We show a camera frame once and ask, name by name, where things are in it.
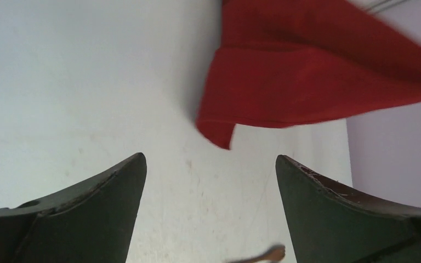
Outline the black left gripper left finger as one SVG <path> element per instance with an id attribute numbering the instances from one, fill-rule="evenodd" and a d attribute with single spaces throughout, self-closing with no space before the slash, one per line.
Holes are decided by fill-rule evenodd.
<path id="1" fill-rule="evenodd" d="M 136 153 L 58 192 L 0 209 L 0 262 L 125 262 L 146 181 Z"/>

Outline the red cloth napkin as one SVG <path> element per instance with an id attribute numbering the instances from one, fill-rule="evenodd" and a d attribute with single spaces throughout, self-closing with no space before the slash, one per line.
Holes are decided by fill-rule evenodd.
<path id="1" fill-rule="evenodd" d="M 421 46 L 348 1 L 223 1 L 197 130 L 287 128 L 421 102 Z"/>

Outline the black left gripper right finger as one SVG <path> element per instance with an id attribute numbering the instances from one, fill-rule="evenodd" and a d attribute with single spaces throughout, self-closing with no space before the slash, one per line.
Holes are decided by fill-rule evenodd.
<path id="1" fill-rule="evenodd" d="M 421 262 L 421 208 L 358 191 L 285 155 L 275 168 L 297 262 Z"/>

